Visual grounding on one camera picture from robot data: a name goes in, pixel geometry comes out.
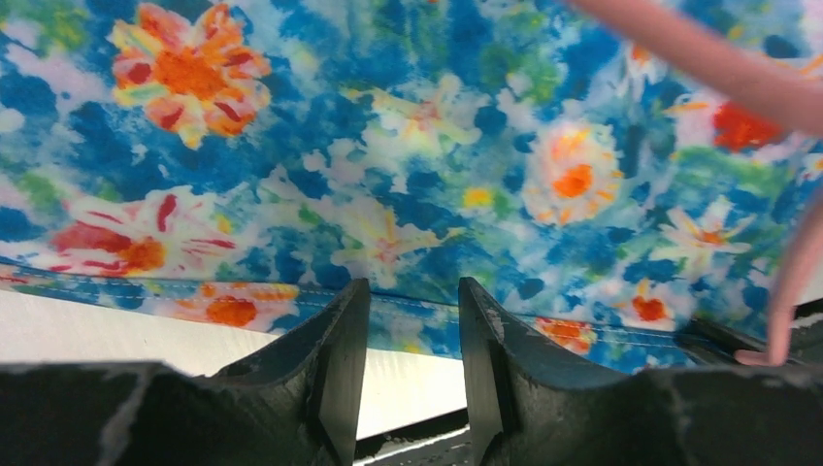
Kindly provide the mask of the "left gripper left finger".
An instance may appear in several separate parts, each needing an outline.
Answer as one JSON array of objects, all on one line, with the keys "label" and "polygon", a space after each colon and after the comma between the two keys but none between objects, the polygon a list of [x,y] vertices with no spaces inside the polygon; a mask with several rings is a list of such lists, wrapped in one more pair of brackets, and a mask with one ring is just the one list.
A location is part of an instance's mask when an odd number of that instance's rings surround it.
[{"label": "left gripper left finger", "polygon": [[158,362],[5,365],[5,465],[349,465],[371,294],[319,313],[210,377]]}]

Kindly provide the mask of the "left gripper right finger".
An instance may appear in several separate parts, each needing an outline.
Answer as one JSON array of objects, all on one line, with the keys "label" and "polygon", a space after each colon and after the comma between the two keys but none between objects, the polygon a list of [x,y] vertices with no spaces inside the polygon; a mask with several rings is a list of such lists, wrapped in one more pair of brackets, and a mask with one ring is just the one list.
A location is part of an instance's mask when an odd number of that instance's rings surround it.
[{"label": "left gripper right finger", "polygon": [[549,340],[474,279],[458,287],[476,465],[818,465],[822,368],[743,366],[762,343],[695,319],[685,368],[623,374]]}]

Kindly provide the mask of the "blue floral skirt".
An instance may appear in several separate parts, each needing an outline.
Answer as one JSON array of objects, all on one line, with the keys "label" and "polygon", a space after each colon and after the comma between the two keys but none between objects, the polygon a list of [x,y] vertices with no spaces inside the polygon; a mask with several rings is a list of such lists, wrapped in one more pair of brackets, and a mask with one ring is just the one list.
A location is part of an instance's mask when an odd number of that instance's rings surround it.
[{"label": "blue floral skirt", "polygon": [[822,142],[562,1],[5,1],[1,285],[280,333],[354,279],[458,357],[476,279],[614,370],[765,334]]}]

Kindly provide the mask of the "pink plastic hanger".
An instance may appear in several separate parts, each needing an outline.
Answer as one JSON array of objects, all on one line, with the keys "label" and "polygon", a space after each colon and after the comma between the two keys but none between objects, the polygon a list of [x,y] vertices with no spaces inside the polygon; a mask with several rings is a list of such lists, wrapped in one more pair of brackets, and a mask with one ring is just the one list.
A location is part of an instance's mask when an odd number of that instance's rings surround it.
[{"label": "pink plastic hanger", "polygon": [[[821,84],[740,51],[654,1],[575,1],[573,5],[756,115],[786,129],[822,135]],[[822,201],[816,199],[784,254],[768,305],[766,345],[760,351],[736,351],[739,363],[780,366],[788,360],[797,302],[821,254]]]}]

